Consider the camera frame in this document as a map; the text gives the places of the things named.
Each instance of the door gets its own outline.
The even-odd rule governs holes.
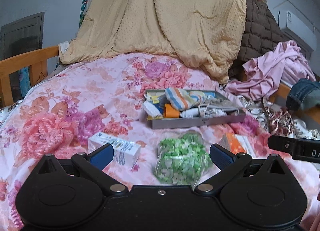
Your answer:
[[[0,61],[42,48],[44,12],[28,16],[1,27]],[[13,101],[30,90],[28,67],[9,75]]]

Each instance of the floral bedsheet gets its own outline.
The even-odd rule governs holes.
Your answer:
[[[145,89],[167,87],[217,90],[241,104],[237,97],[221,91],[202,70],[187,68],[171,57],[137,53],[77,63],[33,87],[0,126],[0,230],[23,227],[15,197],[37,161],[49,152],[59,159],[87,152],[88,138],[98,131],[142,147],[132,169],[112,162],[104,172],[129,188],[134,184],[160,184],[153,175],[156,148],[161,134],[171,130],[152,130],[141,105]],[[259,158],[272,153],[267,146],[269,134],[249,113],[243,123],[192,129],[208,143],[219,142],[226,132],[246,135]],[[310,163],[281,156],[308,196],[302,224],[310,227],[319,211],[318,173]],[[202,180],[218,171],[213,166]]]

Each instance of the metal tray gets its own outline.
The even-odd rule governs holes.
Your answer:
[[[227,99],[225,96],[220,93],[212,90],[201,90],[204,93],[215,93],[217,98]],[[164,89],[146,89],[145,94],[164,94]],[[246,113],[241,108],[239,109],[239,114],[227,115],[222,117],[215,118],[161,118],[161,119],[152,119],[151,128],[152,129],[164,129],[164,128],[189,128],[193,126],[209,126],[209,125],[219,125],[219,124],[228,124],[228,123],[237,123],[244,121]]]

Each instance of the black clip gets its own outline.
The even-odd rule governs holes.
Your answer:
[[[290,154],[293,160],[320,163],[320,140],[272,135],[269,137],[268,146],[270,149]]]

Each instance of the yellow quilt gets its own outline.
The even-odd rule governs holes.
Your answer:
[[[92,0],[61,61],[129,52],[171,55],[224,83],[245,21],[245,0]]]

